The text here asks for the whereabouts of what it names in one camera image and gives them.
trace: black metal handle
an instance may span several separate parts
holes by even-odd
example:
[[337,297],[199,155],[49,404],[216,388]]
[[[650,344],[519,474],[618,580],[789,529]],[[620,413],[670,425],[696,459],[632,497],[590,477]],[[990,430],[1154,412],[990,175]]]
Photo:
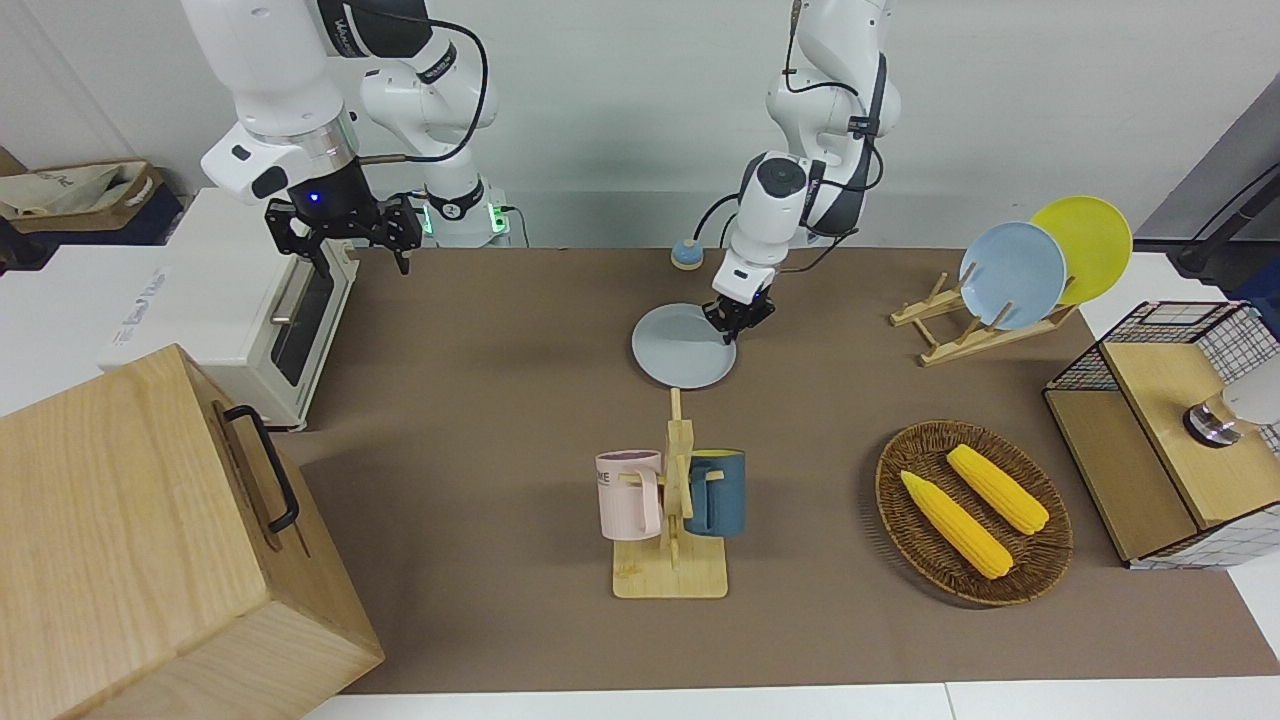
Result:
[[275,473],[275,480],[280,483],[280,495],[284,496],[284,514],[266,524],[266,529],[279,534],[280,530],[297,521],[298,497],[293,495],[293,486],[289,484],[289,475],[284,471],[284,465],[280,464],[280,456],[275,452],[275,445],[271,442],[270,436],[266,434],[266,424],[262,421],[262,416],[257,414],[257,410],[253,410],[253,407],[248,405],[237,405],[236,407],[223,413],[223,418],[228,423],[241,418],[253,420],[253,428],[257,430],[257,437],[262,441],[262,448],[266,450],[266,459],[271,462],[271,470]]

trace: plate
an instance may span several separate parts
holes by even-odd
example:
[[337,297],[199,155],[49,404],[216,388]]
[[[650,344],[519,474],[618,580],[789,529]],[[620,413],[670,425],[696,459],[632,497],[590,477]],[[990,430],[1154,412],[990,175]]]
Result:
[[1005,223],[973,241],[960,277],[977,263],[960,296],[974,316],[992,325],[1006,302],[1014,309],[996,329],[1029,328],[1053,311],[1066,284],[1066,260],[1053,237],[1032,223]]
[[[1033,536],[1015,530],[951,469],[946,455],[961,442],[1009,473],[1048,510],[1044,529]],[[911,501],[901,470],[945,489],[1009,550],[1014,569],[995,580],[974,570]],[[890,538],[906,561],[931,583],[970,602],[1029,602],[1051,591],[1071,562],[1071,521],[1052,480],[1018,446],[978,425],[931,420],[900,432],[876,465],[876,502]]]
[[1060,302],[1093,300],[1116,284],[1133,255],[1133,231],[1115,205],[1076,195],[1055,200],[1032,215],[1032,224],[1053,236],[1066,258],[1071,284]]
[[733,368],[737,343],[724,338],[689,302],[654,307],[631,332],[640,369],[668,387],[696,389],[719,382]]

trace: corn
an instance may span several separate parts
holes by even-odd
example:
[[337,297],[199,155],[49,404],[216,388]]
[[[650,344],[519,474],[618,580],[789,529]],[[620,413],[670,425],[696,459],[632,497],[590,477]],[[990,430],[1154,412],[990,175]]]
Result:
[[1044,529],[1048,510],[980,452],[961,443],[947,454],[947,464],[1018,532],[1030,536]]
[[1014,566],[1014,556],[973,515],[956,505],[946,491],[906,470],[902,470],[902,484],[929,523],[982,577],[995,580],[1009,574]]

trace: mug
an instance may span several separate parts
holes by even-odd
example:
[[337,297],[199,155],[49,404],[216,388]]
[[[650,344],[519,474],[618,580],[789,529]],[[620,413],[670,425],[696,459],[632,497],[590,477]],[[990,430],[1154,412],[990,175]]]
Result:
[[600,496],[600,533],[613,541],[657,537],[666,524],[657,450],[616,450],[595,456],[595,484]]
[[689,464],[694,516],[685,529],[727,538],[746,529],[746,455],[741,450],[695,450]]

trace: wicker basket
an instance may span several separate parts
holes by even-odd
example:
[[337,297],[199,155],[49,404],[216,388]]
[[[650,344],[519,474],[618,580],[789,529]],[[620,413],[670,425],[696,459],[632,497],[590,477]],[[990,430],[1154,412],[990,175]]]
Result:
[[[947,465],[946,454],[960,443],[986,455],[1048,510],[1043,530],[1033,536],[1015,530]],[[911,501],[901,470],[945,489],[1009,548],[1014,569],[996,580],[974,570]],[[876,465],[876,501],[890,538],[906,561],[933,584],[972,602],[1002,606],[1034,600],[1057,584],[1071,561],[1071,523],[1057,488],[1021,450],[978,425],[932,420],[900,432]]]

